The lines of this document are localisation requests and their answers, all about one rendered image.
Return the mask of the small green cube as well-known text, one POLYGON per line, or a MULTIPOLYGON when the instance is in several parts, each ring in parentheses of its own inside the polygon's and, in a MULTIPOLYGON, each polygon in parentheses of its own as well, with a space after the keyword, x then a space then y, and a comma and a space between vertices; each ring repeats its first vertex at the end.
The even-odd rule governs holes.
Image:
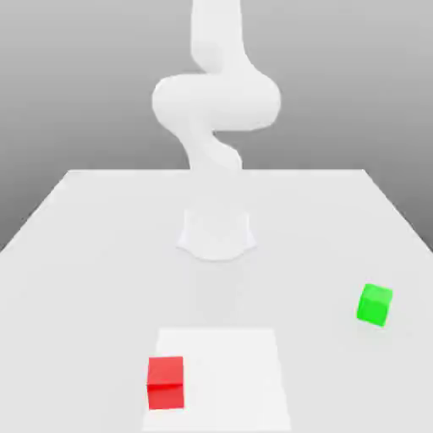
POLYGON ((360 295, 356 317, 370 324, 383 327, 386 324, 393 291, 375 284, 364 285, 360 295))

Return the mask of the small red cube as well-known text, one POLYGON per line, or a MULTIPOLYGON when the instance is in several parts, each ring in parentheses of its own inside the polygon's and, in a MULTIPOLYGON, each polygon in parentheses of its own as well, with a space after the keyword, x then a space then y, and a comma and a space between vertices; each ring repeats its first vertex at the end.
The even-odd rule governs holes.
POLYGON ((184 358, 150 357, 146 390, 149 410, 184 408, 184 358))

